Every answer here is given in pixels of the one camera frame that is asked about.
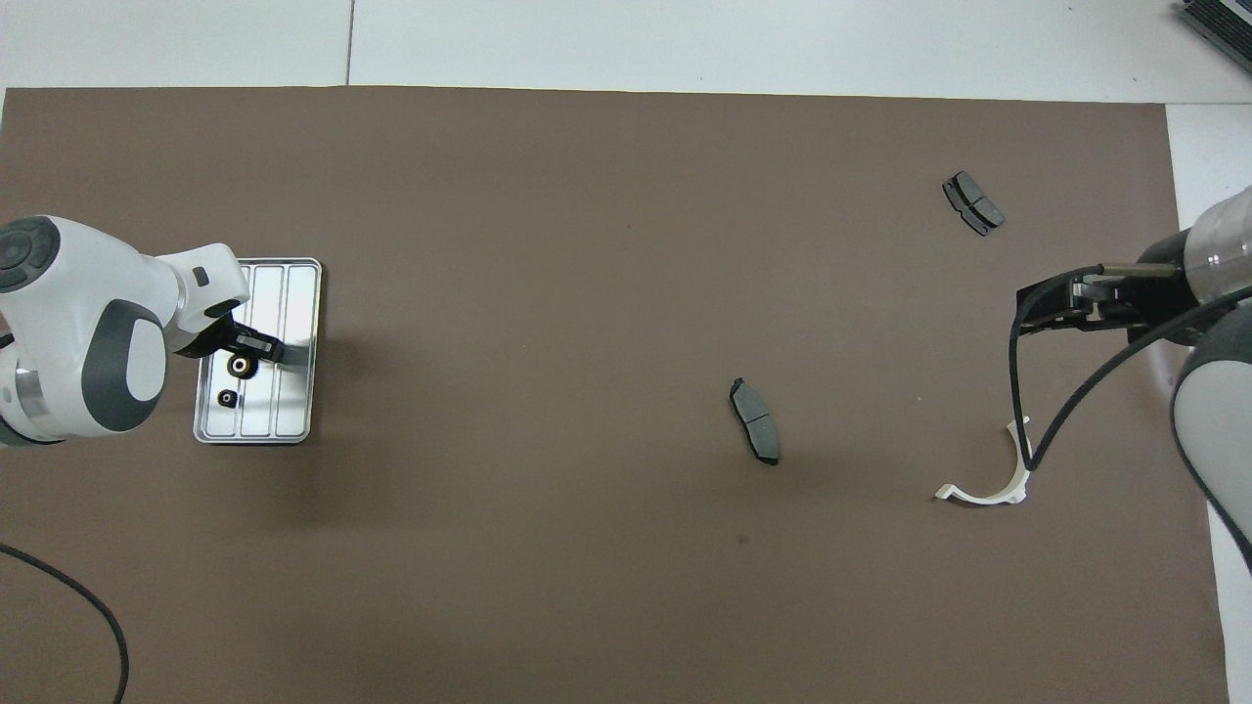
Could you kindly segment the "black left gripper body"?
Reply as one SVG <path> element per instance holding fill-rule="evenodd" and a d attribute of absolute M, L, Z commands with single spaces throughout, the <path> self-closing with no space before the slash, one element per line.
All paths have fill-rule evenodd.
<path fill-rule="evenodd" d="M 218 351 L 235 353 L 238 348 L 240 324 L 237 324 L 233 312 L 228 311 L 222 317 L 213 319 L 212 324 L 194 334 L 192 342 L 182 347 L 182 357 L 204 358 Z"/>

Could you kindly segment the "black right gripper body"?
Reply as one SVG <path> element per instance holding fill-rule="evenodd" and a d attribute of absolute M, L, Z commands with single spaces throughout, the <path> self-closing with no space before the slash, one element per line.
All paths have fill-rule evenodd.
<path fill-rule="evenodd" d="M 1075 302 L 1090 329 L 1126 329 L 1131 342 L 1201 306 L 1184 278 L 1082 281 Z"/>

